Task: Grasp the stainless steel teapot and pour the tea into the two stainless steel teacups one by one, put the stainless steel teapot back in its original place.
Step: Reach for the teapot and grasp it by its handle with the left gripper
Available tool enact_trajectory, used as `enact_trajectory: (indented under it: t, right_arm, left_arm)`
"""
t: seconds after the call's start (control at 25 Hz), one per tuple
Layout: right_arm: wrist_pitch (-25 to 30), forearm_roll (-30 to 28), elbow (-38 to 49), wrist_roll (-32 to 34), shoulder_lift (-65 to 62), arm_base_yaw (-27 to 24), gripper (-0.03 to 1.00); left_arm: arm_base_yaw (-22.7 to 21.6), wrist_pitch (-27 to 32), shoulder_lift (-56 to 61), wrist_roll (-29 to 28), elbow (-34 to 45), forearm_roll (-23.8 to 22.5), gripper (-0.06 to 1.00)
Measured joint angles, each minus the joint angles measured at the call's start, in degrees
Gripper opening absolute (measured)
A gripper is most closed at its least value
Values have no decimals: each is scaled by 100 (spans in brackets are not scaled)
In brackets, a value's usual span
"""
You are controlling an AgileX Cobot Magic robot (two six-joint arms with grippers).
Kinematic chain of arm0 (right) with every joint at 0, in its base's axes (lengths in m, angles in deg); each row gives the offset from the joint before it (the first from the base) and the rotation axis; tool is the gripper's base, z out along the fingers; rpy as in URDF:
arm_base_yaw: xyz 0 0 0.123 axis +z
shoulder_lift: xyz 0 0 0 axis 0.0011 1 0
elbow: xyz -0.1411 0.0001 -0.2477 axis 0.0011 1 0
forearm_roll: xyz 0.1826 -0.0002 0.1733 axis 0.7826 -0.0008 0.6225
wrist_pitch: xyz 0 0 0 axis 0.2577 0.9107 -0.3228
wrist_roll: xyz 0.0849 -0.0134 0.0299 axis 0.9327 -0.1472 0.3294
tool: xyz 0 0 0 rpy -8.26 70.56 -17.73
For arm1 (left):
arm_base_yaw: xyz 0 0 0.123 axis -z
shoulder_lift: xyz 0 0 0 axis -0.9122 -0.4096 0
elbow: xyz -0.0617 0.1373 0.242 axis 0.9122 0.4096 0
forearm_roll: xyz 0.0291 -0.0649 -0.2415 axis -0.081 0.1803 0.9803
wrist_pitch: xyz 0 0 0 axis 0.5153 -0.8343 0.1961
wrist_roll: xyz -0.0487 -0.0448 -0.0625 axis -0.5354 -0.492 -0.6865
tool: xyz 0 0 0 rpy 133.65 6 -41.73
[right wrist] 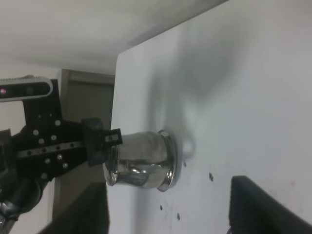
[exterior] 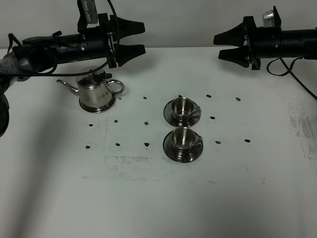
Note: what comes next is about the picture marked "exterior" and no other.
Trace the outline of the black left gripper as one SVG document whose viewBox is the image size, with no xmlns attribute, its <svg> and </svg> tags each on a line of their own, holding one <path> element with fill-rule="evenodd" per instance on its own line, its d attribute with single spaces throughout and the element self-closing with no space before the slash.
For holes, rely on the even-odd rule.
<svg viewBox="0 0 317 238">
<path fill-rule="evenodd" d="M 144 33 L 143 22 L 116 18 L 114 15 L 108 16 L 106 13 L 99 14 L 98 18 L 99 26 L 90 28 L 87 27 L 87 24 L 78 21 L 77 40 L 83 60 L 106 58 L 109 61 L 109 68 L 115 68 L 116 63 L 118 66 L 123 66 L 128 61 L 146 53 L 144 45 L 118 45 L 115 57 L 113 56 L 112 38 L 117 40 Z"/>
</svg>

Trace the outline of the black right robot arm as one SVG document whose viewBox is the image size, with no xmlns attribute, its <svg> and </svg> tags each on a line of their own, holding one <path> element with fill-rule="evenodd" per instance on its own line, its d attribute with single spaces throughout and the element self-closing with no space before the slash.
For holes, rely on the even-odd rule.
<svg viewBox="0 0 317 238">
<path fill-rule="evenodd" d="M 259 70 L 261 59 L 317 58 L 317 31 L 281 29 L 281 19 L 276 7 L 263 14 L 263 27 L 257 27 L 252 16 L 224 33 L 214 36 L 215 45 L 234 46 L 221 50 L 218 58 Z"/>
</svg>

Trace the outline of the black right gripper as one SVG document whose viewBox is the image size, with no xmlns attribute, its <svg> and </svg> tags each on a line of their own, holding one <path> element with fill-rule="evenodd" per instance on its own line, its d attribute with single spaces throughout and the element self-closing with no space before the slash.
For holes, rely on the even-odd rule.
<svg viewBox="0 0 317 238">
<path fill-rule="evenodd" d="M 215 35 L 213 43 L 215 45 L 243 46 L 244 32 L 248 47 L 221 50 L 218 58 L 242 67 L 247 67 L 249 61 L 253 70 L 259 70 L 261 59 L 273 58 L 277 54 L 280 46 L 281 27 L 257 27 L 252 16 L 245 16 L 243 23 Z"/>
</svg>

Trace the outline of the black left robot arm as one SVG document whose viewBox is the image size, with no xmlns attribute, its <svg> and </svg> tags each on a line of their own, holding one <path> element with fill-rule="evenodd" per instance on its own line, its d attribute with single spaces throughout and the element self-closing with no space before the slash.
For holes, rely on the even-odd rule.
<svg viewBox="0 0 317 238">
<path fill-rule="evenodd" d="M 10 33 L 7 54 L 0 60 L 0 133 L 9 124 L 6 90 L 16 81 L 30 77 L 51 77 L 59 64 L 105 58 L 110 68 L 122 66 L 145 51 L 144 45 L 121 45 L 119 40 L 145 32 L 142 22 L 99 14 L 99 25 L 88 28 L 84 18 L 78 22 L 78 34 L 63 36 L 60 31 L 46 37 L 18 41 Z"/>
</svg>

